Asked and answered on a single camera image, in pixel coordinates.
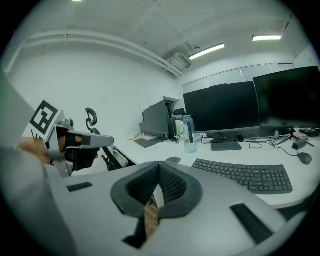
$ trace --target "desk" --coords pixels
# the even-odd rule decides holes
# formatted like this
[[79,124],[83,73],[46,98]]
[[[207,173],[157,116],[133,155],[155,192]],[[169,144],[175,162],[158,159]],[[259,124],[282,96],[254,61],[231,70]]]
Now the desk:
[[[292,141],[286,141],[278,147],[284,148],[289,154],[295,155]],[[196,159],[217,161],[238,165],[284,165],[290,178],[293,191],[287,194],[273,194],[256,196],[271,205],[275,209],[298,205],[310,196],[320,183],[320,137],[310,138],[310,143],[315,147],[306,145],[299,150],[312,156],[310,165],[303,164],[298,157],[289,156],[282,149],[274,149],[263,143],[263,148],[250,149],[248,142],[241,142],[242,150],[236,151],[211,151],[210,144],[197,144],[197,152],[188,154],[185,152],[184,142],[180,144],[167,140],[151,147],[143,148],[133,140],[121,139],[114,142],[114,146],[128,159],[139,165],[145,162],[165,161],[170,157],[181,158],[181,165],[191,167]],[[158,207],[162,207],[163,197],[159,187],[154,192]]]

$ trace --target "person's hand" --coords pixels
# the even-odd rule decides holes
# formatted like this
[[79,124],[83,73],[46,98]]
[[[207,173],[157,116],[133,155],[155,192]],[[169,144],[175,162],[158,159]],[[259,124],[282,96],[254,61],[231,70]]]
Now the person's hand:
[[[75,137],[75,142],[81,144],[82,138],[79,136]],[[65,150],[66,148],[66,136],[62,136],[58,138],[58,144],[60,151]],[[50,164],[50,157],[45,149],[44,141],[42,138],[22,138],[19,149],[21,151],[29,152],[40,160],[43,164]]]

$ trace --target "computer mouse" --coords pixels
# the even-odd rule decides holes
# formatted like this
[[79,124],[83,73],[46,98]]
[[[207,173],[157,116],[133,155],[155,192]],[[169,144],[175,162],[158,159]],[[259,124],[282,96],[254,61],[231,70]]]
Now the computer mouse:
[[175,164],[179,164],[181,161],[181,158],[179,157],[169,157],[166,161],[171,162],[171,163],[175,163]]
[[299,153],[298,158],[305,165],[310,165],[310,163],[312,162],[312,157],[308,153],[304,153],[304,152]]

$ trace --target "monitor stand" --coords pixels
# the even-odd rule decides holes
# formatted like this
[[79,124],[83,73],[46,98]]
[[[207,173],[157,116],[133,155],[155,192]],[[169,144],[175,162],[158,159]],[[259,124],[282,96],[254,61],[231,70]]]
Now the monitor stand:
[[211,151],[233,151],[233,150],[242,150],[242,146],[238,142],[235,141],[235,133],[234,132],[226,132],[226,133],[208,133],[207,136],[209,138],[213,138],[214,142],[211,143]]

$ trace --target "ar tag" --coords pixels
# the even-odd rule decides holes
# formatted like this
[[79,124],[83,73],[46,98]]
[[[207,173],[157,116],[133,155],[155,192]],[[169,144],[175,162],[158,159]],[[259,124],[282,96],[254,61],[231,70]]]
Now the ar tag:
[[44,140],[47,140],[53,125],[61,113],[63,114],[62,110],[59,111],[45,100],[42,101],[30,121],[30,124],[33,126],[33,132]]

